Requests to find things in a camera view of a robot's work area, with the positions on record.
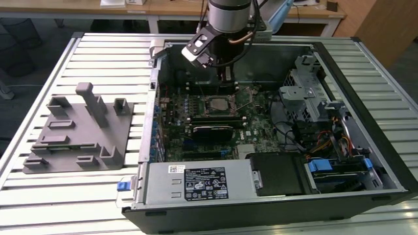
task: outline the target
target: table leg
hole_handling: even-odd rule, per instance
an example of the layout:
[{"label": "table leg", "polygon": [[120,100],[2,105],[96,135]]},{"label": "table leg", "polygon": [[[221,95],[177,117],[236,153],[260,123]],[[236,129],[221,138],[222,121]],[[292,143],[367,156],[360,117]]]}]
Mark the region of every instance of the table leg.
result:
[{"label": "table leg", "polygon": [[158,33],[157,30],[157,16],[146,16],[148,25],[149,25],[149,33]]},{"label": "table leg", "polygon": [[324,30],[321,31],[320,37],[332,37],[339,22],[340,22],[340,18],[328,20]]},{"label": "table leg", "polygon": [[53,19],[53,20],[54,20],[54,23],[57,24],[57,27],[62,28],[64,27],[64,19]]}]

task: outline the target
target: copper tube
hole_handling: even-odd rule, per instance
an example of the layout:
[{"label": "copper tube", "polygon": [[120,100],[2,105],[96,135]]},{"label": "copper tube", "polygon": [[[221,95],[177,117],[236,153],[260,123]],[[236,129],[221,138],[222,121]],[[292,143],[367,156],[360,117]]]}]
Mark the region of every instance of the copper tube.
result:
[{"label": "copper tube", "polygon": [[239,38],[236,40],[228,39],[228,43],[232,44],[232,45],[240,44],[244,41],[247,41],[248,38],[251,38],[252,34],[253,33],[251,31],[248,31],[248,34],[245,36],[243,36],[241,38]]}]

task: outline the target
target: blue plastic clip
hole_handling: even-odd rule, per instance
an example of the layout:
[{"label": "blue plastic clip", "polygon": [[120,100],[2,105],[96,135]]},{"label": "blue plastic clip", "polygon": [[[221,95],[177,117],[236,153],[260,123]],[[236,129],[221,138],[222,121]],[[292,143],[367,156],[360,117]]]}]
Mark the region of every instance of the blue plastic clip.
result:
[{"label": "blue plastic clip", "polygon": [[365,164],[367,169],[368,169],[368,170],[372,169],[371,160],[369,160],[368,158],[364,158],[364,159],[363,159],[363,162],[364,162],[364,164]]},{"label": "blue plastic clip", "polygon": [[311,172],[321,171],[321,170],[332,170],[332,166],[328,163],[327,159],[316,159],[312,160],[308,164],[308,169]]},{"label": "blue plastic clip", "polygon": [[117,182],[117,192],[130,191],[130,182]]},{"label": "blue plastic clip", "polygon": [[154,107],[153,107],[153,113],[154,114],[158,114],[158,107],[154,105]]},{"label": "blue plastic clip", "polygon": [[220,151],[220,157],[224,157],[228,152],[229,152],[228,150],[221,150],[221,151]]}]

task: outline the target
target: motherboard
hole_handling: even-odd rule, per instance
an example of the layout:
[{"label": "motherboard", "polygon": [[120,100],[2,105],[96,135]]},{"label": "motherboard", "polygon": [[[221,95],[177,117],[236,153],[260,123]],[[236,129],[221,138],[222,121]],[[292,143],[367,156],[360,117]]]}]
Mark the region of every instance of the motherboard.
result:
[{"label": "motherboard", "polygon": [[243,159],[252,152],[279,151],[268,107],[271,92],[237,85],[230,95],[190,95],[162,89],[165,161]]}]

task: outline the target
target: blue tab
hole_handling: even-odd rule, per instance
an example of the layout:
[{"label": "blue tab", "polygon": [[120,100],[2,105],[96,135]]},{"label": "blue tab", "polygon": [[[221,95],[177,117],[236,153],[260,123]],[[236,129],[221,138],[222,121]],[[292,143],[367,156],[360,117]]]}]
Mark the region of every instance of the blue tab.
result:
[{"label": "blue tab", "polygon": [[158,114],[158,107],[154,105],[154,107],[153,107],[153,112],[156,113],[156,114]]},{"label": "blue tab", "polygon": [[117,192],[130,191],[130,182],[117,182]]},{"label": "blue tab", "polygon": [[317,170],[317,169],[316,169],[316,166],[315,166],[315,164],[313,164],[313,162],[309,162],[309,163],[307,164],[307,166],[308,166],[308,169],[309,169],[311,172],[313,172],[313,171]]},{"label": "blue tab", "polygon": [[367,169],[368,169],[368,170],[372,169],[371,160],[369,160],[368,158],[364,158],[363,161],[364,161],[364,164],[365,164]]},{"label": "blue tab", "polygon": [[321,171],[321,170],[332,170],[332,166],[328,163],[327,159],[316,159],[312,160],[308,164],[308,169],[311,172],[313,171]]}]

